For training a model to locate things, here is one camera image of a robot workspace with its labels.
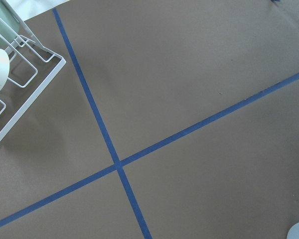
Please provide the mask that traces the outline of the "green cup in rack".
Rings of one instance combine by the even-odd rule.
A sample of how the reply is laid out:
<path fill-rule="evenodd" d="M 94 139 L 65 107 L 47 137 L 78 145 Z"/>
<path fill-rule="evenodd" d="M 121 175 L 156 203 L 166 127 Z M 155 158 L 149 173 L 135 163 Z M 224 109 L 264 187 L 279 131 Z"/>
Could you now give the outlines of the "green cup in rack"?
<path fill-rule="evenodd" d="M 11 43 L 15 38 L 16 35 L 8 29 L 7 25 L 13 29 L 14 32 L 19 32 L 19 22 L 16 18 L 12 15 L 9 9 L 0 1 L 0 18 L 5 22 L 0 21 L 0 34 L 9 42 Z M 0 38 L 0 48 L 6 47 L 7 44 Z"/>

